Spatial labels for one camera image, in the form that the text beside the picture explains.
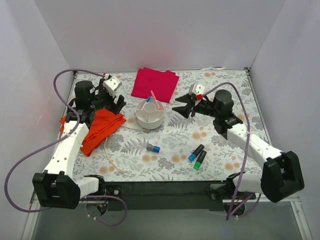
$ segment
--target green cap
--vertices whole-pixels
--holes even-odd
[[[193,168],[194,168],[195,170],[199,170],[200,167],[201,167],[201,163],[198,162],[198,161],[196,161],[195,164],[194,164],[194,166],[193,166]]]

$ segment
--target pink straw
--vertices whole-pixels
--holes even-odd
[[[152,95],[152,97],[153,97],[153,99],[154,99],[154,101],[155,101],[156,106],[157,106],[158,109],[160,110],[159,103],[158,103],[158,101],[157,101],[157,99],[156,99],[156,96],[155,96],[155,94],[154,94],[154,92],[153,92],[152,90],[151,90],[151,95]]]

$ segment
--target green marker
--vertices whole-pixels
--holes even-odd
[[[204,159],[205,159],[206,154],[207,154],[207,152],[206,152],[205,150],[202,150],[202,151],[201,151],[198,159],[196,160],[196,162],[195,162],[195,164],[194,164],[194,166],[193,166],[193,168],[194,168],[195,170],[199,170],[199,168],[201,167],[202,162],[203,162]]]

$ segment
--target marker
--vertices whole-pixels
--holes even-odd
[[[192,162],[193,160],[196,159],[196,157],[199,155],[199,153],[205,148],[202,144],[200,144],[196,150],[188,157],[188,159]]]
[[[195,164],[193,166],[193,168],[195,170],[199,170],[199,168],[201,167],[202,162],[205,159],[206,154],[207,154],[207,152],[205,150],[202,150],[202,152],[200,153],[198,159],[196,160],[196,162],[195,162]]]
[[[153,146],[150,143],[146,146],[146,149],[155,153],[158,153],[160,151],[160,147],[158,146]]]
[[[158,101],[157,101],[157,99],[156,99],[156,96],[155,96],[155,94],[154,94],[154,92],[153,92],[152,90],[151,90],[151,95],[152,95],[152,97],[153,97],[153,99],[154,99],[154,101],[155,101],[156,106],[157,106],[158,109],[160,110],[159,103],[158,103]]]

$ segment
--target blue marker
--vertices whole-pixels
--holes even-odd
[[[188,157],[188,159],[192,162],[196,159],[196,157],[199,155],[199,153],[205,148],[202,144],[200,144],[196,150],[193,151],[193,153]]]
[[[146,149],[152,152],[156,152],[158,153],[160,151],[160,147],[158,146],[153,146],[150,143],[148,143],[148,145],[146,146]]]

